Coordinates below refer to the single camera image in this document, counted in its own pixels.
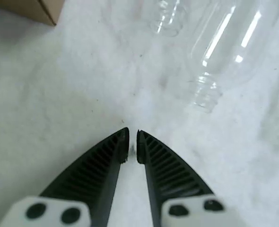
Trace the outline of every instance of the white fabric surface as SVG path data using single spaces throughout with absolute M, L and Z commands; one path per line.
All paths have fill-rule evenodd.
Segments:
M 0 218 L 128 126 L 131 145 L 137 129 L 166 143 L 249 226 L 279 227 L 279 24 L 257 75 L 204 114 L 172 95 L 166 55 L 124 54 L 117 31 L 139 13 L 122 1 L 66 0 L 55 28 L 0 10 Z M 134 152 L 108 226 L 152 226 Z

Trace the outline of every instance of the bottle neck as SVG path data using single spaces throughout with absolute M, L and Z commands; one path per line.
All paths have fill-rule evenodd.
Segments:
M 192 103 L 204 112 L 211 113 L 222 96 L 221 87 L 214 75 L 200 75 L 190 82 Z

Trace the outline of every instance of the clear plastic bottle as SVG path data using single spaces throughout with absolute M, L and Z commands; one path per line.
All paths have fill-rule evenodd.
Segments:
M 201 17 L 187 50 L 193 103 L 211 112 L 222 90 L 252 77 L 279 18 L 279 0 L 218 0 Z

